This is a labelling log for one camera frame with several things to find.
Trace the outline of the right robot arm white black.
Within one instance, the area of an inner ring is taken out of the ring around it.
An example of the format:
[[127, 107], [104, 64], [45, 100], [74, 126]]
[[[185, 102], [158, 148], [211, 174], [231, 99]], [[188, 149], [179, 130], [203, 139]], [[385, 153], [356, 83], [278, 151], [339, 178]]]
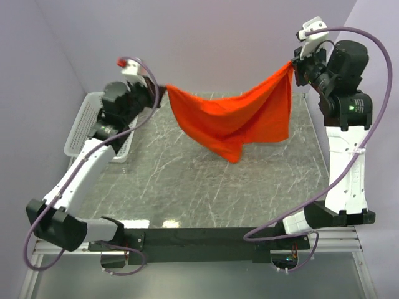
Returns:
[[365, 147], [361, 142], [372, 127], [372, 99], [358, 89], [368, 61], [367, 48], [343, 40], [330, 56], [318, 45], [307, 56], [303, 48], [291, 60], [296, 84], [309, 84], [319, 94], [319, 109], [329, 140], [329, 184], [320, 201], [279, 221], [274, 243], [286, 249], [296, 235], [324, 227], [373, 224], [376, 215], [365, 198]]

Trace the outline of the orange t-shirt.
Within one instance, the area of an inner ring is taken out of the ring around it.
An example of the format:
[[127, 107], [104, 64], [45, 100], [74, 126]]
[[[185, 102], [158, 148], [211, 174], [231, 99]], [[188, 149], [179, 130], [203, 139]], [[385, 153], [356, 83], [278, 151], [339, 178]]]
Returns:
[[290, 62], [262, 83], [229, 98], [204, 99], [167, 85], [179, 127], [193, 140], [230, 163], [250, 143], [278, 143], [289, 138], [292, 105]]

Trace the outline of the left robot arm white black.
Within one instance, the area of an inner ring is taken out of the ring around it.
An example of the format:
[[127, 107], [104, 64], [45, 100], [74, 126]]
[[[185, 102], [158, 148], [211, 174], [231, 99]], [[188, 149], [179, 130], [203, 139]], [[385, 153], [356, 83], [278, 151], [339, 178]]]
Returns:
[[109, 217], [85, 221], [76, 215], [89, 189], [129, 139], [131, 124], [145, 108], [159, 108], [165, 92], [166, 87], [155, 85], [148, 77], [142, 82], [116, 81], [105, 87], [96, 120], [74, 163], [43, 199], [27, 204], [30, 235], [69, 252], [90, 241], [102, 241], [110, 250], [123, 246], [121, 222]]

